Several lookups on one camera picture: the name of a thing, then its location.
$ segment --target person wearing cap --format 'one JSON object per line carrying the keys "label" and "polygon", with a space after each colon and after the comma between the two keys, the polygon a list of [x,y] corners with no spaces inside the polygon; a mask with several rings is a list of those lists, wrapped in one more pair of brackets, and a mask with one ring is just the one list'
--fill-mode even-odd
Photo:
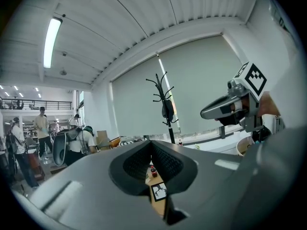
{"label": "person wearing cap", "polygon": [[54,126],[54,133],[57,134],[57,133],[59,133],[59,124],[58,124],[57,121],[54,121],[54,123],[55,123],[55,126]]}
{"label": "person wearing cap", "polygon": [[97,152],[93,136],[93,128],[86,126],[78,134],[76,140],[70,142],[69,151],[65,155],[65,163],[67,166],[70,166],[88,154]]}
{"label": "person wearing cap", "polygon": [[10,129],[10,132],[15,136],[15,142],[18,149],[14,153],[14,156],[19,164],[21,172],[24,175],[24,179],[30,187],[36,188],[39,185],[35,179],[34,172],[30,167],[28,155],[25,152],[24,132],[19,128],[19,118],[15,117],[13,119],[13,124]]}
{"label": "person wearing cap", "polygon": [[49,122],[44,116],[45,108],[42,106],[40,109],[40,114],[35,117],[33,127],[37,129],[37,136],[39,141],[39,155],[38,158],[42,160],[45,154],[45,144],[49,147],[52,152],[52,143],[49,136]]}
{"label": "person wearing cap", "polygon": [[79,126],[78,119],[80,118],[79,114],[76,114],[75,117],[70,121],[69,125],[71,128],[76,128]]}

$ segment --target white t-shirt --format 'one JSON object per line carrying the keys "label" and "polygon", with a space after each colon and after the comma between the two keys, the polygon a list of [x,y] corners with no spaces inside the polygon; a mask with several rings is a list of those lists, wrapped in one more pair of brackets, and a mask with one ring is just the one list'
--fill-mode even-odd
{"label": "white t-shirt", "polygon": [[[17,125],[14,125],[14,127],[12,129],[12,134],[15,135],[15,137],[20,141],[20,143],[22,141],[24,141],[24,133]],[[17,147],[18,147],[16,154],[23,154],[25,152],[24,145],[19,144],[18,141],[16,141],[16,144],[17,144]]]}
{"label": "white t-shirt", "polygon": [[76,119],[74,119],[74,118],[70,121],[69,125],[70,125],[71,127],[72,127],[73,125],[79,126],[78,121],[77,121]]}
{"label": "white t-shirt", "polygon": [[56,123],[56,126],[55,126],[55,132],[58,133],[59,132],[59,124]]}
{"label": "white t-shirt", "polygon": [[34,119],[34,126],[38,126],[42,130],[37,129],[37,136],[39,139],[49,136],[49,122],[45,116],[38,115]]}
{"label": "white t-shirt", "polygon": [[83,130],[78,134],[76,140],[70,142],[70,150],[74,152],[80,152],[82,151],[82,147],[86,148],[86,144],[89,147],[95,146],[92,134],[86,130]]}

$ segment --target cardboard box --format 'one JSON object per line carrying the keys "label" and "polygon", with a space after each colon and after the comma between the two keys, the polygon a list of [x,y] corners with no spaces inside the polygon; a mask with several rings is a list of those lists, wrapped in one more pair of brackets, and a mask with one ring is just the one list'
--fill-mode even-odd
{"label": "cardboard box", "polygon": [[97,131],[96,144],[100,150],[110,149],[110,139],[107,137],[106,130]]}
{"label": "cardboard box", "polygon": [[107,137],[106,130],[97,131],[97,141],[101,142],[101,141],[105,141],[107,139],[108,139],[108,137]]}

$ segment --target cap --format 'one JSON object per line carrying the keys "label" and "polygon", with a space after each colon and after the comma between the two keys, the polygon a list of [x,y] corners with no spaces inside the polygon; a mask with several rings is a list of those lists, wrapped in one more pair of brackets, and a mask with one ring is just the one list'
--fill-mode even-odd
{"label": "cap", "polygon": [[14,123],[19,123],[19,118],[18,118],[18,117],[15,117],[15,118],[13,119],[13,121],[14,121]]}

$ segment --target hand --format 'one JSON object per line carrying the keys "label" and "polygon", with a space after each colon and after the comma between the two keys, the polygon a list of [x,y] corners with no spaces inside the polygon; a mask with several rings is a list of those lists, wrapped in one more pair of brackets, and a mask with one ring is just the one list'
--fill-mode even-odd
{"label": "hand", "polygon": [[[242,101],[243,109],[249,109],[249,97],[248,96],[243,97],[241,101]],[[231,110],[232,111],[235,110],[234,104],[231,105]],[[277,115],[277,116],[280,115],[274,101],[272,100],[270,96],[270,92],[268,91],[263,92],[263,95],[260,98],[260,104],[259,104],[257,116],[261,117],[262,115],[265,115],[265,114],[271,114],[271,115]]]}
{"label": "hand", "polygon": [[258,110],[258,117],[264,114],[271,114],[280,116],[280,113],[275,105],[274,101],[272,100],[270,93],[265,91],[260,98],[260,105]]}

